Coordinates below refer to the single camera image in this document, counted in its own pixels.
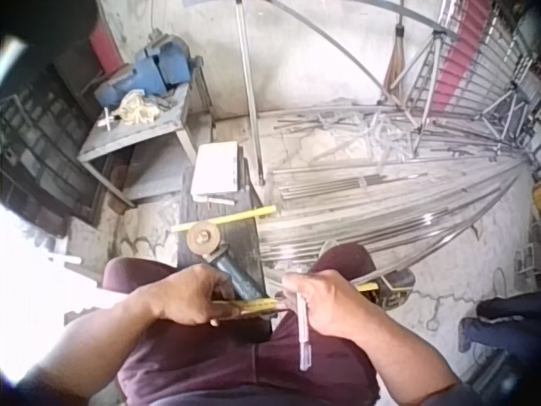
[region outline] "yellow ruler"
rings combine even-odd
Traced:
[[[237,222],[239,220],[245,220],[247,218],[261,217],[276,212],[276,206],[264,206],[259,209],[253,209],[248,211],[241,211],[240,213],[229,214],[222,217],[209,218],[206,221],[212,224],[225,224],[227,222]],[[184,224],[178,224],[172,227],[174,233],[180,231],[187,231],[198,222],[186,222]]]
[[[372,290],[377,290],[378,284],[374,282],[369,283],[363,283],[360,285],[355,285],[355,288],[359,292],[368,292]],[[222,302],[220,303],[231,303],[233,305],[236,305],[240,310],[241,314],[248,314],[248,313],[260,313],[260,312],[267,312],[267,311],[273,311],[276,310],[276,304],[277,300],[273,298],[265,298],[265,299],[253,299],[253,300],[232,300],[228,302]]]

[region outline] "person's leg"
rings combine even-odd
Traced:
[[[488,323],[466,317],[461,320],[460,328],[465,342],[504,349],[525,364],[538,359],[541,354],[541,323],[539,321]]]
[[[107,264],[103,287],[129,294],[177,269],[160,262],[118,258]],[[251,347],[229,334],[228,327],[180,326],[157,321],[139,340],[118,372],[118,381],[130,404],[203,389],[235,385],[233,379],[251,379]]]
[[[347,280],[375,270],[364,247],[342,244],[326,251],[310,272],[335,269]],[[299,370],[298,320],[282,319],[268,343],[258,345],[257,382],[301,392],[331,404],[373,404],[379,397],[375,369],[366,353],[348,340],[322,336],[310,329],[312,366]]]
[[[477,315],[490,320],[521,315],[526,319],[541,321],[541,292],[484,300],[477,306]]]

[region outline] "maroon pants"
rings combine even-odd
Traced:
[[[325,252],[310,272],[325,269],[351,280],[375,266],[364,247],[343,244]],[[159,262],[117,258],[107,264],[103,285],[127,294],[176,271]],[[130,404],[241,385],[283,388],[332,404],[374,404],[378,399],[374,367],[351,341],[310,330],[312,367],[301,372],[297,316],[288,313],[270,337],[265,334],[258,319],[219,327],[157,321],[124,362],[118,380]]]

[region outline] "tape measure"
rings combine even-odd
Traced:
[[[369,282],[359,285],[353,285],[359,292],[369,292],[379,289],[377,283]],[[218,301],[217,303],[229,303],[237,306],[241,315],[247,315],[249,313],[266,313],[279,310],[276,308],[278,301],[273,298],[264,299],[252,299],[252,300],[230,300],[230,301]]]

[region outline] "metal stand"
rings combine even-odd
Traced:
[[[263,174],[260,129],[257,122],[257,108],[255,106],[254,86],[252,83],[252,69],[250,67],[248,35],[246,34],[243,0],[236,0],[235,10],[237,12],[238,41],[240,42],[240,52],[243,57],[244,84],[246,85],[246,97],[248,99],[250,128],[252,131],[252,140],[254,141],[255,156],[257,158],[257,173],[260,178],[260,186],[263,186],[265,184],[265,175]]]

